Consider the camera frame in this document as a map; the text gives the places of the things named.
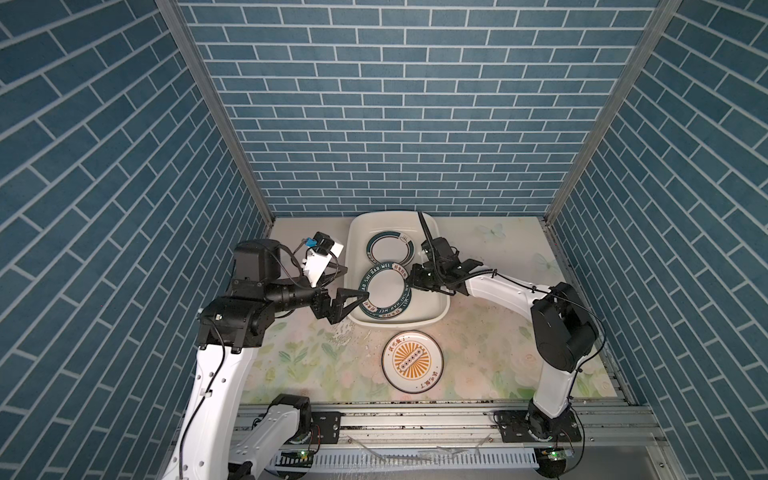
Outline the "green rim plate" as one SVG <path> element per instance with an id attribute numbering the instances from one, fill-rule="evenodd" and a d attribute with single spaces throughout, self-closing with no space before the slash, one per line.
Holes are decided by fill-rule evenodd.
<path id="1" fill-rule="evenodd" d="M 370 268 L 359 289 L 369 294 L 361 305 L 362 312 L 374 320 L 397 317 L 405 312 L 412 300 L 407 284 L 408 272 L 396 262 L 383 262 Z"/>
<path id="2" fill-rule="evenodd" d="M 394 262 L 406 266 L 415 256 L 415 245 L 405 233 L 382 231 L 369 239 L 366 256 L 373 264 Z"/>

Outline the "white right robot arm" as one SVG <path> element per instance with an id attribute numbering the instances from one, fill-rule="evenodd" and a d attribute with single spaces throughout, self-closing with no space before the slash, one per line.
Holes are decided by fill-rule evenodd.
<path id="1" fill-rule="evenodd" d="M 485 299 L 530 320 L 543 365 L 538 387 L 528 404 L 528 430 L 540 441 L 550 441 L 564 430 L 571 420 L 577 375 L 591 358 L 600 336 L 598 322 L 570 284 L 538 286 L 472 259 L 415 264 L 407 284 L 425 292 Z"/>

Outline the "orange sunburst plate front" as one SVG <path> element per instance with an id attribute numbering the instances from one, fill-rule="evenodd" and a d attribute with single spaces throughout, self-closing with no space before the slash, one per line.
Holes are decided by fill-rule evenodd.
<path id="1" fill-rule="evenodd" d="M 386 380 L 398 391 L 422 394 L 440 381 L 445 366 L 438 343 L 421 331 L 400 332 L 385 344 L 381 367 Z"/>

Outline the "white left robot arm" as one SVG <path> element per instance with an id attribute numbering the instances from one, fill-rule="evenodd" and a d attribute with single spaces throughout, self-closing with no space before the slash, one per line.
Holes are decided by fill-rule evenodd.
<path id="1" fill-rule="evenodd" d="M 245 381 L 277 316 L 308 308 L 337 324 L 369 297 L 348 288 L 329 293 L 347 272 L 342 244 L 318 232 L 305 246 L 302 260 L 277 240 L 236 246 L 226 293 L 198 314 L 195 379 L 164 478 L 256 479 L 284 444 L 312 433 L 310 400 L 280 394 L 244 440 L 232 441 Z"/>

